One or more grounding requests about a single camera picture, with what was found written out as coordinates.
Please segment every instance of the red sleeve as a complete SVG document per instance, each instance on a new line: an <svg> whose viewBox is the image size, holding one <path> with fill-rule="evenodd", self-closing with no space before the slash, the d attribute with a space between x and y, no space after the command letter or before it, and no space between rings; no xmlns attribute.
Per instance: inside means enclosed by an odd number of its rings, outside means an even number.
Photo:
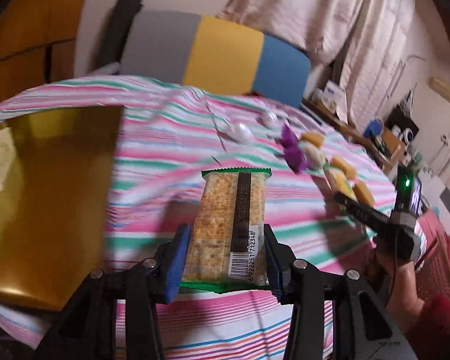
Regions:
<svg viewBox="0 0 450 360"><path fill-rule="evenodd" d="M450 299L439 296L426 303L406 337L418 360L442 358L450 347Z"/></svg>

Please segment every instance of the green package edge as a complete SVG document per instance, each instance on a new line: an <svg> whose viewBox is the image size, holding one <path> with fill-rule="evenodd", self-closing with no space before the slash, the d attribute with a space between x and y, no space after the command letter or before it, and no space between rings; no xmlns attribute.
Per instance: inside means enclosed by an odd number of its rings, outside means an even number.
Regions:
<svg viewBox="0 0 450 360"><path fill-rule="evenodd" d="M269 178L272 175L271 168L252 168L252 167L234 167L234 168L221 168L221 169L211 169L203 170L202 177L204 178L207 174L217 172L217 173L239 173L239 172L250 172L250 173L266 173ZM236 282L236 283L222 283L222 282L207 282L207 281L182 281L180 283L181 287L193 288L195 290L204 290L214 292L216 294L225 294L227 292L233 291L244 291L244 290L267 290L268 286L257 286L252 283L247 282Z"/></svg>

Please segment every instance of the packaged cracker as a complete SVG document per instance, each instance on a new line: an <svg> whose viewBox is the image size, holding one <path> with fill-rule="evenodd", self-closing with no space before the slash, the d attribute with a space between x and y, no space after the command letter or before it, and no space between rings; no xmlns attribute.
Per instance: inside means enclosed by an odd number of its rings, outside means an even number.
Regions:
<svg viewBox="0 0 450 360"><path fill-rule="evenodd" d="M202 172L206 180L187 252L183 287L228 292L267 285L263 236L271 169Z"/></svg>

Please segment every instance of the air conditioner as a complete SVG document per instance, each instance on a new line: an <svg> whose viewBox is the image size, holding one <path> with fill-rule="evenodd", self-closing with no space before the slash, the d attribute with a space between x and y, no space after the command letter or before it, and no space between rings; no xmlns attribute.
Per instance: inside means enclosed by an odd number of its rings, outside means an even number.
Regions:
<svg viewBox="0 0 450 360"><path fill-rule="evenodd" d="M430 89L437 92L441 97L450 103L450 83L446 82L440 77L430 77L430 82L428 83Z"/></svg>

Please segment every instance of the cord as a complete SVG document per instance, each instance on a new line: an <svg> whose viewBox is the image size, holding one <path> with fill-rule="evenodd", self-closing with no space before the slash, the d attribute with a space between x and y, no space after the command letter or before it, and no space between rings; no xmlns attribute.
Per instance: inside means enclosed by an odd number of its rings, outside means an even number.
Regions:
<svg viewBox="0 0 450 360"><path fill-rule="evenodd" d="M395 245L394 245L394 277L391 279L391 287L390 291L388 293L387 302L385 303L385 307L388 306L388 303L390 302L390 298L392 297L392 293L394 292L395 288L395 279L397 277L397 266L398 266L398 259L397 259L397 245L398 245L398 230L395 231Z"/></svg>

